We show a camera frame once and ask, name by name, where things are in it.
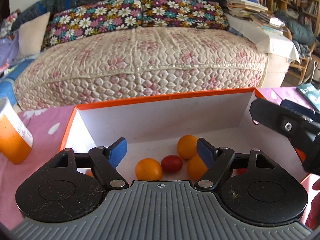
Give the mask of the teal book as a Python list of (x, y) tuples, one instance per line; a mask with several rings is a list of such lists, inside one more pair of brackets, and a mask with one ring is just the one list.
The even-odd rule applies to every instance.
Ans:
[(296, 87), (297, 92), (313, 107), (320, 111), (320, 93), (311, 83), (305, 83)]

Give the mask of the small orange tangerine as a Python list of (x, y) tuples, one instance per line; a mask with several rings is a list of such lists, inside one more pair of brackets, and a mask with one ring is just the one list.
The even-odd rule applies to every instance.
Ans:
[(208, 168), (199, 157), (199, 155), (193, 156), (187, 164), (187, 175), (192, 181), (198, 181), (206, 172)]
[(152, 158), (145, 158), (136, 164), (135, 175), (138, 180), (161, 180), (163, 171), (158, 161)]
[(177, 142), (176, 150), (179, 157), (183, 160), (189, 160), (197, 154), (197, 137), (193, 135), (184, 135)]
[(86, 174), (87, 174), (88, 176), (92, 177), (92, 178), (94, 177), (91, 170), (87, 170), (87, 171), (86, 171)]

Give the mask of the red cherry tomato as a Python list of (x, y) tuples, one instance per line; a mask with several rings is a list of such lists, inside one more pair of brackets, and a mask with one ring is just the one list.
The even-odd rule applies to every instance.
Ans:
[(177, 173), (182, 169), (183, 161), (177, 155), (168, 155), (162, 159), (161, 167), (164, 173)]
[(238, 169), (236, 169), (236, 174), (237, 175), (241, 175), (241, 174), (244, 174), (246, 172), (247, 172), (246, 168), (238, 168)]

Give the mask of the orange cardboard box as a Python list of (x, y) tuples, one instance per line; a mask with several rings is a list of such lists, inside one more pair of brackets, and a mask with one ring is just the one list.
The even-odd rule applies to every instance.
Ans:
[(161, 161), (176, 153), (184, 135), (204, 138), (215, 147), (226, 146), (238, 153), (256, 148), (264, 151), (298, 181), (308, 174), (300, 156), (281, 134), (255, 125), (249, 108), (257, 98), (280, 103), (276, 90), (254, 88), (194, 92), (75, 106), (61, 148), (84, 153), (96, 146), (127, 140), (127, 153), (117, 171), (131, 182), (141, 159)]

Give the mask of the wicker chair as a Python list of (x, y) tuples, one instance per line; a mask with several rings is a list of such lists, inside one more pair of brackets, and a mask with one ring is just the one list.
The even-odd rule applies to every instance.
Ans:
[(319, 42), (312, 46), (300, 44), (293, 40), (297, 48), (299, 60), (292, 61), (288, 74), (292, 76), (297, 85), (302, 85), (314, 78), (316, 69), (319, 69)]

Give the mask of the pink floral tablecloth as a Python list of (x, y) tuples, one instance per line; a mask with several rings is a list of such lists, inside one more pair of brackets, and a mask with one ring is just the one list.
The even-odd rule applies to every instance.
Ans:
[[(263, 88), (257, 90), (276, 90), (281, 101), (288, 99), (300, 105), (305, 101), (294, 88)], [(20, 119), (33, 135), (34, 144), (27, 159), (14, 165), (1, 157), (1, 222), (13, 229), (22, 221), (22, 215), (15, 202), (17, 188), (43, 164), (56, 155), (61, 149), (61, 142), (71, 113), (75, 106), (48, 108), (20, 113)], [(313, 183), (317, 175), (309, 175), (301, 181), (308, 191), (310, 199), (316, 198)]]

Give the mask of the white cloth side table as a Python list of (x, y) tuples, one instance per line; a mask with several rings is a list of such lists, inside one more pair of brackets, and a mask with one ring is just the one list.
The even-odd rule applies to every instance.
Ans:
[(291, 40), (285, 36), (259, 28), (251, 21), (226, 15), (229, 25), (255, 44), (260, 53), (268, 57), (265, 77), (261, 88), (280, 87), (292, 61), (299, 61), (299, 53)]

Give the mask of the orange cylindrical canister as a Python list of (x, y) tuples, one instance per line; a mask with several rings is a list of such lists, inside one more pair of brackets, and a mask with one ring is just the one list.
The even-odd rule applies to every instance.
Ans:
[(12, 108), (8, 98), (1, 98), (1, 153), (14, 165), (31, 153), (33, 136)]

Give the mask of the beige quilted sofa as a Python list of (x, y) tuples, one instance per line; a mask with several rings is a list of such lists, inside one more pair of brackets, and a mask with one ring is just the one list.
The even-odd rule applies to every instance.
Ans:
[(225, 30), (139, 27), (54, 45), (13, 86), (23, 110), (260, 87), (268, 56)]

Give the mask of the blue striped sofa cover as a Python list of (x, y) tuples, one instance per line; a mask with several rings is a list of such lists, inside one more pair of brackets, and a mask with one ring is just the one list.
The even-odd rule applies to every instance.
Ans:
[(34, 60), (35, 57), (32, 56), (16, 62), (9, 67), (10, 72), (1, 77), (1, 98), (8, 98), (12, 106), (17, 104), (17, 99), (14, 94), (14, 82), (25, 68), (27, 68)]

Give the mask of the stack of books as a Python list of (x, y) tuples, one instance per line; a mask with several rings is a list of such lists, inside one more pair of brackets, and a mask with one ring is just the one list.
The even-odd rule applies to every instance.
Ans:
[(268, 8), (258, 0), (222, 0), (221, 6), (233, 17), (250, 21), (260, 29), (279, 35), (286, 31), (285, 24), (270, 14)]

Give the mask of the floral pillow left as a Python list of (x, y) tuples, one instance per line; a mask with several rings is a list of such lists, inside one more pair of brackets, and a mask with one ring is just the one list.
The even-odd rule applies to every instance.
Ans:
[(42, 49), (141, 25), (141, 0), (105, 0), (58, 12), (48, 22)]

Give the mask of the floral pillow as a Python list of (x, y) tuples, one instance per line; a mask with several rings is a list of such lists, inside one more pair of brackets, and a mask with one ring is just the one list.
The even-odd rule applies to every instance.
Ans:
[(105, 0), (58, 12), (48, 22), (42, 49), (141, 25), (141, 0)]
[(221, 29), (229, 27), (220, 4), (203, 0), (140, 0), (144, 27)]

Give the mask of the beige cushion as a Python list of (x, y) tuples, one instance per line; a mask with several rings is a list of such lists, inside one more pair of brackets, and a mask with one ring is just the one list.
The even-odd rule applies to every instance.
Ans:
[(19, 50), (16, 59), (21, 60), (41, 51), (50, 13), (47, 12), (22, 24), (18, 30)]

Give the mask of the purple floral sheet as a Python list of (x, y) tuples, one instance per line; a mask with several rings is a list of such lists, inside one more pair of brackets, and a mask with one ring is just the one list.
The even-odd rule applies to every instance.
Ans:
[(9, 68), (12, 61), (16, 59), (19, 47), (20, 43), (18, 31), (15, 33), (15, 36), (12, 40), (8, 38), (1, 39), (1, 73)]

